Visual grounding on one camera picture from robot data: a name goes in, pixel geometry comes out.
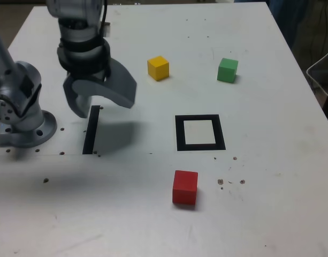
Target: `yellow cube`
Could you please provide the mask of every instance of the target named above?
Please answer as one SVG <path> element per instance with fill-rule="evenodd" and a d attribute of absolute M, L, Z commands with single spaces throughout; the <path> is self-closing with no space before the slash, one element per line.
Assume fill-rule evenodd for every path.
<path fill-rule="evenodd" d="M 148 74 L 156 81 L 167 78 L 170 75 L 169 62 L 162 56 L 147 61 Z"/>

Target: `white cable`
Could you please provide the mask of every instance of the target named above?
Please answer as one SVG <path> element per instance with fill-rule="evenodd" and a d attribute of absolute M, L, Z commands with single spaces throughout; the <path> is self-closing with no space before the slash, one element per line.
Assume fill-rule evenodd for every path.
<path fill-rule="evenodd" d="M 319 86 L 319 88 L 323 91 L 323 93 L 328 97 L 328 93 L 324 90 L 324 88 L 309 74 L 309 71 L 314 67 L 316 66 L 318 63 L 320 63 L 321 61 L 324 60 L 325 57 L 328 56 L 328 53 L 323 56 L 322 59 L 320 59 L 317 63 L 313 64 L 310 68 L 307 69 L 307 75 L 309 76 L 310 79 L 313 80 L 314 83 L 316 83 L 317 86 Z"/>

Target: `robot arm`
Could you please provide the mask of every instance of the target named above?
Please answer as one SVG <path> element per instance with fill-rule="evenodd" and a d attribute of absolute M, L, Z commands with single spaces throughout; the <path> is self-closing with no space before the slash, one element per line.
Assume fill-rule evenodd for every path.
<path fill-rule="evenodd" d="M 86 118 L 94 95 L 131 108 L 136 82 L 110 57 L 101 26 L 102 0 L 47 0 L 58 18 L 60 44 L 57 54 L 67 71 L 64 92 L 70 108 Z M 34 147 L 55 133 L 55 117 L 39 105 L 41 76 L 25 62 L 14 62 L 0 39 L 0 146 Z"/>
<path fill-rule="evenodd" d="M 70 108 L 86 118 L 91 96 L 104 96 L 131 108 L 136 82 L 130 73 L 110 57 L 110 47 L 103 38 L 106 0 L 102 24 L 102 0 L 47 0 L 52 16 L 58 18 L 61 34 L 57 54 L 68 72 L 64 92 Z"/>
<path fill-rule="evenodd" d="M 40 90 L 38 70 L 14 63 L 0 39 L 0 146 L 33 147 L 55 133 L 56 119 L 39 106 Z"/>

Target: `black square frame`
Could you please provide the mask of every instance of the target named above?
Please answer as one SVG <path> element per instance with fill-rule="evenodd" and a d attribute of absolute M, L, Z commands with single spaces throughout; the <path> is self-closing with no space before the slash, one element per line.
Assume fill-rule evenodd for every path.
<path fill-rule="evenodd" d="M 184 121 L 211 120 L 216 143 L 190 144 L 185 142 Z M 224 138 L 218 114 L 215 115 L 176 115 L 177 151 L 225 150 Z"/>

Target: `red cube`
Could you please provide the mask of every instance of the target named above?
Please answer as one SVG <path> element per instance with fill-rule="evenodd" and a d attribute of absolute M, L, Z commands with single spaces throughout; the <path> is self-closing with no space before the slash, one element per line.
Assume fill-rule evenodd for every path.
<path fill-rule="evenodd" d="M 173 181 L 172 202 L 195 205 L 198 173 L 176 170 Z"/>

